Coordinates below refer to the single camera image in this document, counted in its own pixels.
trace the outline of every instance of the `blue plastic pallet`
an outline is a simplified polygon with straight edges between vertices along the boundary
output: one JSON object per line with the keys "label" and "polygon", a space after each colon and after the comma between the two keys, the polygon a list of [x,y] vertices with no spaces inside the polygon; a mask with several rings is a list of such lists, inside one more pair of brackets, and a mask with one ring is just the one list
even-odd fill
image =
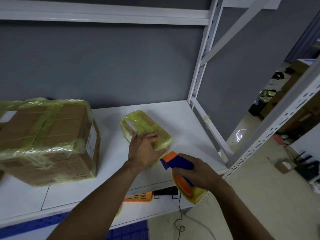
{"label": "blue plastic pallet", "polygon": [[[8,238],[14,235],[37,230],[40,228],[52,226],[62,222],[69,212],[44,217],[28,222],[19,223],[12,226],[0,228],[0,239]],[[147,221],[140,221],[128,226],[119,227],[110,230],[106,240],[148,240]]]}

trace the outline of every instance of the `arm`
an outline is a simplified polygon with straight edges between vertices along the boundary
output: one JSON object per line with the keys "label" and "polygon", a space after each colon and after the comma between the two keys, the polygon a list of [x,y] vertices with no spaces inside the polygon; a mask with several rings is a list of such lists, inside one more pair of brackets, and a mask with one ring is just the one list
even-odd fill
{"label": "arm", "polygon": [[192,162],[194,169],[174,168],[173,173],[186,177],[197,187],[209,190],[215,196],[234,240],[274,240],[232,187],[207,163],[186,154],[179,155]]}
{"label": "arm", "polygon": [[105,239],[134,179],[166,152],[152,149],[151,143],[158,139],[157,132],[146,131],[138,137],[135,134],[129,145],[128,161],[74,207],[47,240]]}

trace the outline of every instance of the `left hand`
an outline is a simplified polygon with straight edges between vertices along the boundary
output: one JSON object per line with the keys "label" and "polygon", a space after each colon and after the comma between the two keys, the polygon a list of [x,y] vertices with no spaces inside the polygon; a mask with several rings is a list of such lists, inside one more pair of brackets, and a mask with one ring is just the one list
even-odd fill
{"label": "left hand", "polygon": [[161,157],[168,149],[156,151],[152,148],[151,143],[160,138],[157,133],[149,133],[148,130],[139,136],[137,136],[137,133],[134,133],[129,145],[128,162],[140,167],[142,170]]}

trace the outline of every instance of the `hand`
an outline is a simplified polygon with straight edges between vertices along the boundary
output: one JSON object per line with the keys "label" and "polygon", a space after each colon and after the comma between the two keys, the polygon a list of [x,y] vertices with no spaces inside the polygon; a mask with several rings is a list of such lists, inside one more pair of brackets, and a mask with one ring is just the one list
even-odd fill
{"label": "hand", "polygon": [[195,186],[204,190],[210,190],[213,194],[220,189],[231,188],[206,162],[186,154],[180,153],[179,156],[192,162],[194,169],[173,168],[174,175],[186,177]]}
{"label": "hand", "polygon": [[149,133],[148,130],[139,136],[137,136],[137,133],[134,133],[129,145],[128,162],[140,167],[142,170],[161,157],[167,149],[156,151],[151,146],[152,142],[160,138],[157,133]]}

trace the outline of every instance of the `orange plastic basket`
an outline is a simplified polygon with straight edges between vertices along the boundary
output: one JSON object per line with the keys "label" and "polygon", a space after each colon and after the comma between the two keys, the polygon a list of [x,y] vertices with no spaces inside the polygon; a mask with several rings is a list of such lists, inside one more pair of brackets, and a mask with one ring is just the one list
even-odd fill
{"label": "orange plastic basket", "polygon": [[150,202],[152,200],[153,192],[137,194],[125,198],[123,202]]}

